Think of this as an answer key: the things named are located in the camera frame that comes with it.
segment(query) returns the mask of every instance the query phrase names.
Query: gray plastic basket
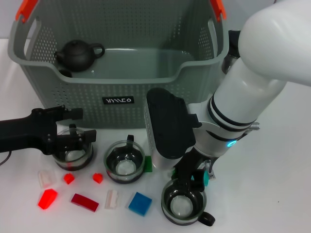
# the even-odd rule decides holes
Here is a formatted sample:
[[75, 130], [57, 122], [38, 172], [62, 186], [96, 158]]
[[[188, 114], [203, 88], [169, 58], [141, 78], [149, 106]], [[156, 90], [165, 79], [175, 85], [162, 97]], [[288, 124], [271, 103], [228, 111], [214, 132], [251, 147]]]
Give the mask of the gray plastic basket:
[[[68, 78], [53, 54], [73, 39], [107, 50], [89, 71]], [[186, 103], [216, 90], [228, 35], [209, 0], [39, 0], [28, 20], [20, 15], [13, 23], [8, 52], [45, 108], [82, 107], [82, 127], [143, 128], [149, 89], [166, 88]], [[124, 96], [135, 103], [103, 103]]]

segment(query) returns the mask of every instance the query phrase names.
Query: blue cube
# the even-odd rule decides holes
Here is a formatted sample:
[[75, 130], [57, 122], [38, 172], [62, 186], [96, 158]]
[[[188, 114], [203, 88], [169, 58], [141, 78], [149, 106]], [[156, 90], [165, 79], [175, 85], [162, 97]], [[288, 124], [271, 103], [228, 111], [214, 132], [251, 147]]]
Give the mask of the blue cube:
[[136, 214], [145, 216], [147, 211], [149, 210], [151, 202], [152, 202], [151, 198], [146, 197], [145, 195], [142, 195], [139, 192], [136, 192], [128, 208], [131, 211], [135, 212]]

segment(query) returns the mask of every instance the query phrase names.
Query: red block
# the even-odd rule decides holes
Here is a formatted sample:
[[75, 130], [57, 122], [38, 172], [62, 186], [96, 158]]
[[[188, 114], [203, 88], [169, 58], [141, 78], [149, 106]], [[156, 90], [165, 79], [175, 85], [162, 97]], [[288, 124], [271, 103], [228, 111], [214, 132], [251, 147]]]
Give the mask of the red block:
[[64, 176], [64, 181], [65, 181], [67, 184], [70, 184], [71, 182], [74, 181], [74, 176], [73, 176], [71, 173], [67, 173], [67, 174]]
[[96, 211], [97, 207], [98, 207], [98, 203], [89, 199], [89, 198], [86, 198], [82, 195], [79, 195], [79, 194], [75, 194], [71, 200], [72, 203], [76, 204], [76, 205], [81, 205], [93, 212]]
[[56, 199], [56, 196], [57, 192], [54, 189], [45, 190], [38, 203], [38, 206], [41, 207], [43, 210], [47, 209]]
[[101, 173], [95, 173], [93, 175], [93, 180], [96, 181], [97, 183], [101, 183], [104, 180], [104, 178]]

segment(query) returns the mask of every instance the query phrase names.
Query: green block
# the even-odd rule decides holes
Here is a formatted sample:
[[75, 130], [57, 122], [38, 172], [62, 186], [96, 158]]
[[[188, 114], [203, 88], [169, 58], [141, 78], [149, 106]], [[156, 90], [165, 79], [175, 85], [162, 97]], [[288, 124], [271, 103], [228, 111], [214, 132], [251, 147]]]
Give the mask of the green block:
[[145, 166], [144, 166], [144, 172], [152, 172], [152, 161], [151, 156], [145, 157]]

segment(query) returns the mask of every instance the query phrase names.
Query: perforated basket wall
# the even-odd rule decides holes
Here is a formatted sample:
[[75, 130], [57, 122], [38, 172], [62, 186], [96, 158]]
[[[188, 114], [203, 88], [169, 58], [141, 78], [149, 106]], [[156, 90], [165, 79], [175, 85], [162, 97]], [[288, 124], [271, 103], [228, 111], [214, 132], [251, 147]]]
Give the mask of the perforated basket wall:
[[[68, 78], [58, 72], [53, 54], [73, 39], [103, 43], [106, 49], [179, 50], [195, 60], [161, 79]], [[82, 107], [84, 120], [78, 124], [84, 127], [136, 128], [144, 127], [143, 103], [150, 88], [166, 88], [186, 103], [204, 101], [214, 92], [228, 38], [208, 0], [39, 0], [25, 23], [22, 16], [14, 22], [8, 50], [46, 108]], [[120, 96], [133, 96], [135, 103], [103, 104], [102, 97]]]

